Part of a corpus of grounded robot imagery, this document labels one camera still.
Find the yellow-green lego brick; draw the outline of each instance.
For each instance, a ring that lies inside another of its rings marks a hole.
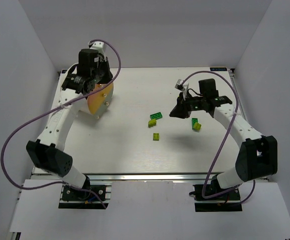
[[[153,133],[153,141],[159,141],[160,140],[160,134],[159,133]]]
[[[201,124],[199,124],[198,122],[195,122],[193,129],[196,131],[199,131],[201,129],[201,126],[202,126]]]
[[[153,126],[156,126],[156,119],[155,118],[148,121],[148,127],[150,128]]]

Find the green lego brick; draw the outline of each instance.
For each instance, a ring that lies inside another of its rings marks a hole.
[[[197,118],[192,118],[191,119],[191,128],[194,129],[194,124],[198,123],[198,122],[199,122],[199,120]]]
[[[163,115],[161,114],[161,112],[158,112],[158,113],[155,113],[155,114],[152,114],[150,115],[150,119],[161,119],[163,118]]]
[[[196,131],[199,131],[201,129],[201,126],[202,126],[201,124],[199,124],[198,122],[195,122],[193,129]]]
[[[148,121],[148,127],[150,128],[153,126],[156,126],[156,119],[155,118]]]
[[[153,141],[159,141],[160,140],[160,134],[159,133],[153,133]]]

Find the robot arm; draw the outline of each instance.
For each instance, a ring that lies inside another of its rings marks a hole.
[[[175,87],[183,92],[169,116],[185,119],[192,111],[204,110],[227,129],[234,114],[232,101],[227,96],[219,96],[214,79],[198,83],[200,95],[193,97],[177,82]],[[212,178],[210,194],[277,172],[277,141],[273,136],[264,136],[241,115],[235,117],[230,135],[240,148],[235,166]]]
[[[108,84],[113,78],[108,59],[105,56],[103,42],[93,42],[90,48],[82,49],[78,55],[78,63],[67,71],[61,85],[58,104],[84,96],[94,90],[96,84]],[[61,110],[54,112],[36,141],[28,141],[26,150],[35,167],[59,177],[62,181],[76,188],[90,189],[90,180],[73,166],[73,158],[63,152],[66,138],[80,108],[86,99],[73,102]],[[76,191],[78,197],[87,194]]]

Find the white table surface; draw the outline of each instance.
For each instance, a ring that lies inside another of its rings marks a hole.
[[[34,187],[51,180],[26,180]],[[242,198],[252,183],[239,187]],[[193,184],[116,181],[106,210],[59,209],[62,185],[21,193],[11,232],[21,240],[284,240],[290,217],[277,183],[258,182],[240,212],[195,212]]]
[[[188,119],[169,117],[180,93],[174,88],[176,81],[201,70],[209,67],[123,68],[107,112],[99,120],[79,112],[64,151],[83,173],[206,173],[226,130],[204,111],[192,112]],[[231,81],[227,71],[217,73]],[[219,95],[235,104],[231,89],[215,75],[195,75],[189,86],[199,91],[198,80],[209,78],[216,80]],[[163,118],[148,128],[150,115],[157,112]],[[202,124],[200,132],[192,131],[191,118]],[[153,141],[153,133],[159,133],[159,141]],[[213,172],[231,168],[238,151],[230,136]],[[34,173],[44,172],[35,169]]]

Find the wire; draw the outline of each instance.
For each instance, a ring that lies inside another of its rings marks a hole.
[[[197,96],[203,96],[203,94],[200,94],[200,93],[197,93],[196,91],[194,91],[194,89],[193,88],[189,88],[188,90],[187,90],[187,92],[189,92],[189,90],[192,90]]]
[[[90,202],[93,201],[95,198],[96,198],[95,196],[91,197],[90,199],[88,199],[88,202],[90,203]]]
[[[232,92],[234,93],[235,101],[236,101],[236,106],[235,106],[235,110],[234,110],[233,117],[232,117],[231,120],[230,120],[230,123],[229,123],[229,125],[228,125],[227,131],[226,131],[226,133],[225,133],[225,136],[224,136],[223,140],[221,141],[221,144],[220,144],[220,146],[219,146],[219,148],[218,148],[218,150],[217,150],[217,153],[216,153],[216,155],[215,155],[215,157],[214,157],[214,159],[213,159],[213,161],[212,161],[212,163],[211,163],[211,165],[210,165],[210,168],[209,168],[209,170],[208,170],[208,173],[207,173],[207,176],[206,176],[206,179],[205,179],[205,181],[204,181],[203,188],[202,188],[202,192],[201,192],[202,197],[203,197],[204,199],[211,199],[211,198],[215,198],[215,197],[218,197],[218,196],[220,196],[220,195],[223,195],[223,194],[229,193],[229,192],[231,192],[231,191],[233,191],[234,189],[237,188],[237,186],[234,186],[234,187],[231,187],[231,188],[229,188],[229,189],[226,189],[226,190],[224,190],[224,191],[221,191],[221,192],[218,192],[218,193],[215,193],[215,194],[212,194],[212,195],[208,195],[208,196],[205,195],[205,191],[206,191],[207,183],[208,183],[208,181],[209,181],[209,179],[210,179],[210,176],[211,176],[212,170],[213,170],[213,168],[214,168],[214,166],[215,166],[215,163],[216,163],[217,159],[218,159],[219,156],[220,156],[220,153],[221,153],[221,151],[222,151],[222,149],[223,149],[223,147],[224,147],[225,141],[226,141],[226,139],[228,138],[228,136],[229,136],[229,134],[230,134],[230,132],[231,132],[232,126],[233,126],[233,124],[234,124],[235,117],[236,117],[237,111],[238,111],[238,109],[239,109],[239,96],[238,96],[238,94],[236,93],[236,91],[235,91],[235,89],[233,88],[233,86],[232,86],[232,85],[231,85],[231,84],[230,84],[230,83],[229,83],[229,82],[228,82],[228,81],[227,81],[223,76],[221,76],[220,74],[218,74],[218,73],[216,73],[216,72],[213,72],[213,71],[207,71],[207,70],[204,70],[204,71],[196,71],[196,72],[193,72],[192,74],[190,74],[188,77],[186,77],[186,78],[184,79],[184,81],[181,83],[181,85],[183,85],[183,84],[184,84],[184,83],[185,83],[185,82],[186,82],[190,77],[192,77],[192,76],[194,76],[194,75],[196,75],[196,74],[202,74],[202,73],[214,74],[214,75],[220,77],[222,80],[224,80],[225,83],[227,83],[227,85],[230,87],[230,89],[231,89]]]
[[[77,98],[74,98],[66,103],[63,104],[63,106],[68,106],[74,102],[77,102],[81,99],[84,99],[84,98],[87,98],[88,96],[90,95],[93,95],[93,94],[96,94],[102,90],[104,90],[105,88],[107,88],[112,82],[114,82],[114,80],[118,77],[118,75],[120,74],[121,72],[121,68],[122,68],[122,62],[121,62],[121,57],[119,55],[119,53],[116,51],[116,49],[107,41],[105,40],[101,40],[101,39],[94,39],[94,40],[91,40],[91,42],[103,42],[105,43],[106,45],[108,45],[116,54],[117,56],[117,59],[118,59],[118,70],[117,70],[117,73],[116,75],[112,78],[112,80],[103,88],[100,88],[96,91],[92,91],[86,95],[83,95],[83,96],[80,96],[80,97],[77,97]],[[6,139],[6,141],[4,142],[2,148],[1,148],[1,151],[0,151],[0,166],[1,166],[1,169],[5,175],[5,177],[7,178],[7,180],[16,188],[19,188],[19,189],[22,189],[22,190],[35,190],[35,189],[41,189],[41,188],[45,188],[45,187],[48,187],[48,186],[51,186],[51,185],[54,185],[54,184],[66,184],[65,182],[63,181],[54,181],[54,182],[50,182],[50,183],[47,183],[47,184],[44,184],[44,185],[41,185],[41,186],[33,186],[33,187],[25,187],[25,186],[21,186],[19,184],[17,184],[8,174],[8,172],[6,171],[6,167],[5,167],[5,163],[4,163],[4,154],[5,154],[5,151],[6,151],[6,147],[8,145],[8,143],[10,142],[10,140],[12,139],[12,137],[21,129],[23,129],[24,127],[26,127],[27,125],[45,117],[45,116],[48,116],[49,114],[51,113],[54,113],[54,112],[58,112],[59,110],[61,110],[62,107],[61,106],[57,106],[37,117],[34,117],[32,120],[29,120],[27,122],[25,122],[24,124],[22,124],[21,126],[19,126],[18,128],[16,128]],[[102,202],[102,200],[99,198],[99,196],[93,192],[92,190],[87,190],[87,189],[81,189],[81,188],[77,188],[77,187],[73,187],[73,186],[70,186],[71,188],[75,189],[75,190],[78,190],[78,191],[82,191],[82,192],[88,192],[88,193],[91,193],[93,194],[103,205],[103,207],[106,209],[106,206],[104,205],[104,203]]]
[[[254,192],[254,190],[255,190],[255,186],[256,186],[256,181],[255,180],[253,180],[253,187],[251,188],[251,191],[250,191],[250,193],[248,194],[248,196],[244,199],[244,200],[242,200],[242,201],[240,201],[240,202],[238,202],[238,203],[235,203],[235,204],[232,204],[231,206],[236,206],[236,205],[240,205],[240,204],[243,204],[243,203],[245,203],[251,196],[252,196],[252,194],[253,194],[253,192]]]

